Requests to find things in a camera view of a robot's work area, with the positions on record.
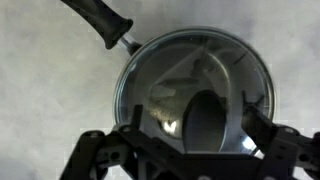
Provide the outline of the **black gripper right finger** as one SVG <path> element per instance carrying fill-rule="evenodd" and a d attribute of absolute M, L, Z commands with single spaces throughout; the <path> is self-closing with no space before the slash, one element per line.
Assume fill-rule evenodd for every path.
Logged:
<path fill-rule="evenodd" d="M 263 99 L 250 102 L 242 92 L 241 127 L 264 154 L 258 177 L 297 180 L 294 168 L 300 167 L 313 180 L 320 180 L 320 132 L 306 137 L 293 127 L 274 123 L 258 109 Z"/>

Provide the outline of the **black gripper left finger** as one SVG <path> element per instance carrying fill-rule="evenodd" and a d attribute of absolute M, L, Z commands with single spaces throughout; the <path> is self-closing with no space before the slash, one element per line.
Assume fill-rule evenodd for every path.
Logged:
<path fill-rule="evenodd" d="M 120 166 L 133 180 L 196 180 L 196 162 L 164 141 L 138 129 L 143 106 L 134 107 L 131 123 L 105 134 L 84 132 L 59 180 L 103 180 Z"/>

